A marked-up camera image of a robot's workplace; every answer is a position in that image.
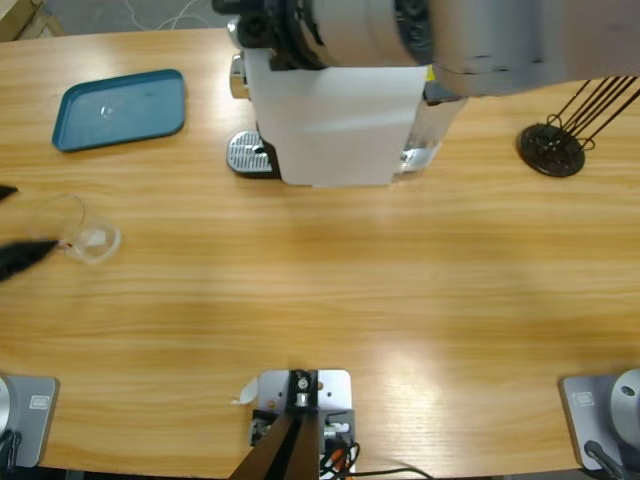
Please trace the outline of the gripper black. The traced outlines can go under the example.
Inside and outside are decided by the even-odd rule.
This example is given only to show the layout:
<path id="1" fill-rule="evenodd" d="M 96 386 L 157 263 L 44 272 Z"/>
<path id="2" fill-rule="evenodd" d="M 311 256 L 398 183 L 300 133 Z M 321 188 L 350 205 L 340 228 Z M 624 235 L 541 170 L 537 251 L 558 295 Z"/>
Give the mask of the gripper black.
<path id="1" fill-rule="evenodd" d="M 319 71 L 328 63 L 313 51 L 302 32 L 305 1 L 213 0 L 212 9 L 230 16 L 233 41 L 243 50 L 266 49 L 275 71 Z"/>

